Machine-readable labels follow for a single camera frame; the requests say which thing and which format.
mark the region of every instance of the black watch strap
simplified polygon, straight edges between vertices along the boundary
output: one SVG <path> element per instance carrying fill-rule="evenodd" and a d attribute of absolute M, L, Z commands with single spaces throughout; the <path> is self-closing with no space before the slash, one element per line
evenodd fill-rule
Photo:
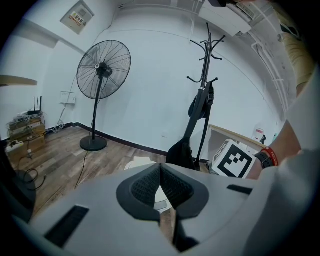
<path fill-rule="evenodd" d="M 266 153 L 259 152 L 254 156 L 260 160 L 263 169 L 274 166 L 274 164 L 272 163 L 272 159 Z"/>

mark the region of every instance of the white box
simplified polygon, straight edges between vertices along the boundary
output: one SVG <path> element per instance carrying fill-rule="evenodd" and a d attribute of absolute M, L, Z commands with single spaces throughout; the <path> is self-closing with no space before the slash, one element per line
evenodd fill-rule
<path fill-rule="evenodd" d="M 76 103 L 75 94 L 73 92 L 61 91 L 60 92 L 60 103 L 75 104 Z"/>
<path fill-rule="evenodd" d="M 256 158 L 232 139 L 227 139 L 213 157 L 211 169 L 220 176 L 245 179 Z"/>

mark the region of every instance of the black vent slot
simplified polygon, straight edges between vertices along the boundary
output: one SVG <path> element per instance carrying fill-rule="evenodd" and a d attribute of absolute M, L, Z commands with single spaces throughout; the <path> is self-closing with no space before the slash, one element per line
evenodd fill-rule
<path fill-rule="evenodd" d="M 155 195 L 160 186 L 159 178 L 160 174 L 157 168 L 135 181 L 131 187 L 131 193 L 141 203 L 153 208 L 155 206 Z"/>
<path fill-rule="evenodd" d="M 228 190 L 233 190 L 239 193 L 250 195 L 252 192 L 252 188 L 244 187 L 244 186 L 238 186 L 238 185 L 229 185 L 226 187 Z"/>
<path fill-rule="evenodd" d="M 164 168 L 161 170 L 161 187 L 175 209 L 194 194 L 191 185 Z"/>
<path fill-rule="evenodd" d="M 45 238 L 58 247 L 63 247 L 84 219 L 89 209 L 74 206 L 46 235 Z"/>

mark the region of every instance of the wooden floor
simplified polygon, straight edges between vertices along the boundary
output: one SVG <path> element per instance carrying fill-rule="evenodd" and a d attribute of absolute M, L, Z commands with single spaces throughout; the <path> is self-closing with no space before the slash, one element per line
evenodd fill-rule
<path fill-rule="evenodd" d="M 46 145 L 32 152 L 32 159 L 24 158 L 19 168 L 38 171 L 36 186 L 44 184 L 36 191 L 36 202 L 33 216 L 38 215 L 58 199 L 74 190 L 80 172 L 83 168 L 86 151 L 80 148 L 80 140 L 88 136 L 89 132 L 80 127 L 69 127 L 57 134 L 51 133 L 46 137 Z M 107 147 L 101 151 L 89 152 L 85 159 L 84 170 L 79 183 L 90 179 L 110 175 L 124 170 L 134 157 L 149 157 L 151 161 L 165 163 L 166 157 L 133 147 L 129 147 L 112 140 L 107 140 Z M 18 163 L 12 163 L 17 169 Z M 201 164 L 201 171 L 208 172 Z M 171 241 L 174 228 L 175 211 L 168 210 L 161 214 L 160 228 Z"/>

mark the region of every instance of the black strap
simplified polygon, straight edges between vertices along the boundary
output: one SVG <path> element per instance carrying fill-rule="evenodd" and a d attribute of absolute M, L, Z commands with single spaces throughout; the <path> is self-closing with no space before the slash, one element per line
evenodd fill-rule
<path fill-rule="evenodd" d="M 214 87 L 212 86 L 212 83 L 211 83 L 210 84 L 210 88 L 209 88 L 209 100 L 208 100 L 208 104 L 206 106 L 206 111 L 205 111 L 205 123 L 204 123 L 201 143 L 200 143 L 198 155 L 196 156 L 196 159 L 194 161 L 195 168 L 198 171 L 200 170 L 200 164 L 199 164 L 200 154 L 201 154 L 202 147 L 204 146 L 204 143 L 205 143 L 205 138 L 206 138 L 206 135 L 207 135 L 209 119 L 210 119 L 210 112 L 211 112 L 211 107 L 212 107 L 212 105 L 214 103 L 214 98 L 215 98 L 215 91 L 214 91 Z"/>
<path fill-rule="evenodd" d="M 189 139 L 191 138 L 191 135 L 194 132 L 194 129 L 195 129 L 196 124 L 198 122 L 198 118 L 199 118 L 199 116 L 201 114 L 203 105 L 205 104 L 207 96 L 210 93 L 210 88 L 212 87 L 213 82 L 217 81 L 217 80 L 218 80 L 218 78 L 215 78 L 214 80 L 208 82 L 204 90 L 202 88 L 199 89 L 197 97 L 196 97 L 196 100 L 195 100 L 195 103 L 194 103 L 194 111 L 193 111 L 193 113 L 192 113 L 192 115 L 190 117 L 188 126 L 187 126 L 187 128 L 185 130 L 185 133 L 184 133 L 184 136 L 183 136 L 184 138 L 189 138 Z"/>
<path fill-rule="evenodd" d="M 264 152 L 258 152 L 254 155 L 261 162 L 262 169 L 274 166 L 272 159 Z"/>

